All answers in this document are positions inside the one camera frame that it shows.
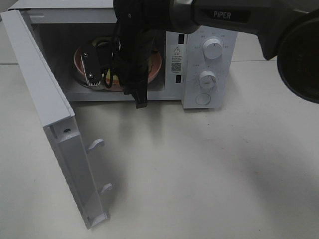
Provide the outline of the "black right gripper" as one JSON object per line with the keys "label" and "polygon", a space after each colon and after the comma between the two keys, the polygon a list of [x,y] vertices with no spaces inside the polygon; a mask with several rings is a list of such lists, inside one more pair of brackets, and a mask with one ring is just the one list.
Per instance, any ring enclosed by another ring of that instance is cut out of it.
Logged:
{"label": "black right gripper", "polygon": [[148,105],[148,59],[152,54],[155,31],[150,28],[118,28],[111,35],[110,64],[103,74],[103,88],[111,88],[116,75],[125,95],[132,95],[136,108]]}

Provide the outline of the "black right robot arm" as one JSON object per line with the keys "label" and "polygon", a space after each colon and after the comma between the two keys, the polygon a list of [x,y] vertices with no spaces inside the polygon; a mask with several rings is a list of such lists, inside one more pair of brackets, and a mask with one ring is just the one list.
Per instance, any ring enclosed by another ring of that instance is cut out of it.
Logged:
{"label": "black right robot arm", "polygon": [[201,26],[256,35],[266,60],[277,58],[285,85],[319,101],[319,3],[316,0],[115,0],[111,75],[146,107],[154,31],[194,33]]}

